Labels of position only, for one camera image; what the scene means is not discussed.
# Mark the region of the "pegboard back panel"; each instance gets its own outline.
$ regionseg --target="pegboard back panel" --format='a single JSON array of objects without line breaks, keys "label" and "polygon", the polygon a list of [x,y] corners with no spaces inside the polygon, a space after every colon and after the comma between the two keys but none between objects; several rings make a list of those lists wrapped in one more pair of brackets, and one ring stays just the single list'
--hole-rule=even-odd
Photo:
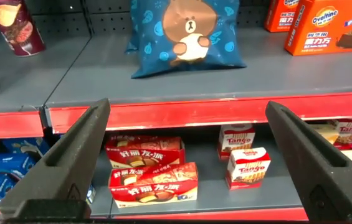
[{"label": "pegboard back panel", "polygon": [[33,15],[82,12],[80,0],[25,0]]},{"label": "pegboard back panel", "polygon": [[[130,1],[131,0],[87,0],[87,7],[91,14],[129,12]],[[240,7],[263,6],[268,8],[269,5],[270,0],[240,0]]]},{"label": "pegboard back panel", "polygon": [[83,13],[40,15],[33,16],[33,20],[36,23],[43,40],[49,38],[90,35]]},{"label": "pegboard back panel", "polygon": [[[241,28],[263,26],[267,9],[265,6],[240,7],[237,26]],[[129,12],[91,14],[90,19],[95,35],[131,32],[132,29]]]}]

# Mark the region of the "red cake box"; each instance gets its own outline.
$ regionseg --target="red cake box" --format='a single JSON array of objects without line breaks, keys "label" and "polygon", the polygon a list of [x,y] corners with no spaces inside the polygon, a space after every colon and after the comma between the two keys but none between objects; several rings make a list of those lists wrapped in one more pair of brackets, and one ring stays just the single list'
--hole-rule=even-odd
[{"label": "red cake box", "polygon": [[196,200],[194,162],[112,170],[109,189],[118,208]]},{"label": "red cake box", "polygon": [[232,150],[250,149],[255,129],[251,124],[227,124],[221,126],[217,151],[222,160],[230,158]]},{"label": "red cake box", "polygon": [[180,137],[112,136],[105,150],[113,168],[185,163]]},{"label": "red cake box", "polygon": [[352,144],[352,119],[334,119],[329,122],[339,132],[336,143]]},{"label": "red cake box", "polygon": [[263,147],[233,150],[226,175],[230,190],[260,187],[269,165],[270,155]]}]

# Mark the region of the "product label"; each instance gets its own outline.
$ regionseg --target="product label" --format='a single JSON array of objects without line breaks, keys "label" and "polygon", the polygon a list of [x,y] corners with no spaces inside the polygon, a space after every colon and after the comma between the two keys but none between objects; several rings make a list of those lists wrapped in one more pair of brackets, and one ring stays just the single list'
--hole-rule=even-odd
[{"label": "product label", "polygon": [[338,14],[338,10],[333,6],[328,6],[321,9],[313,18],[312,22],[316,27],[324,27],[328,25],[333,18]]},{"label": "product label", "polygon": [[288,8],[294,8],[298,6],[299,0],[284,0],[283,4]]}]

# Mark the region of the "blue snack bag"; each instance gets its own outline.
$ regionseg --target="blue snack bag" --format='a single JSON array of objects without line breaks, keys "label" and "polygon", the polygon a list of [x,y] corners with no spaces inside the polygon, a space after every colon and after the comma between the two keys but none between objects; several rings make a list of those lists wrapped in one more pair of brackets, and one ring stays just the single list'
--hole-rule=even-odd
[{"label": "blue snack bag", "polygon": [[235,36],[238,0],[136,2],[142,78],[174,70],[246,67]]},{"label": "blue snack bag", "polygon": [[136,52],[139,47],[138,23],[137,23],[138,18],[136,17],[138,15],[137,14],[138,3],[139,3],[138,0],[130,0],[130,16],[131,16],[131,23],[133,24],[133,33],[131,35],[131,39],[129,43],[127,44],[125,53]]}]

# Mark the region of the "ovaltine box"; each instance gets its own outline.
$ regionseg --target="ovaltine box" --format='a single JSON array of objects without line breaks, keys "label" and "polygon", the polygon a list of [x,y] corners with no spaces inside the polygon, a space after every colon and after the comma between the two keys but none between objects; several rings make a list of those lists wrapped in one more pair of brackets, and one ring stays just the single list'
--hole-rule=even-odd
[{"label": "ovaltine box", "polygon": [[180,137],[112,136],[105,149],[113,168],[185,163]]},{"label": "ovaltine box", "polygon": [[194,162],[112,170],[109,182],[118,208],[196,200]]},{"label": "ovaltine box", "polygon": [[339,132],[337,143],[352,144],[352,119],[334,119],[329,122]]},{"label": "ovaltine box", "polygon": [[292,55],[352,52],[352,0],[300,0],[285,48]]},{"label": "ovaltine box", "polygon": [[331,144],[335,143],[338,139],[339,133],[331,124],[310,124],[310,127],[321,134]]},{"label": "ovaltine box", "polygon": [[299,0],[271,0],[265,28],[270,32],[288,32]]},{"label": "ovaltine box", "polygon": [[232,150],[250,149],[255,129],[251,124],[228,124],[221,126],[217,151],[222,160],[230,158]]},{"label": "ovaltine box", "polygon": [[270,155],[263,147],[231,152],[226,181],[231,190],[260,187],[270,165]]}]

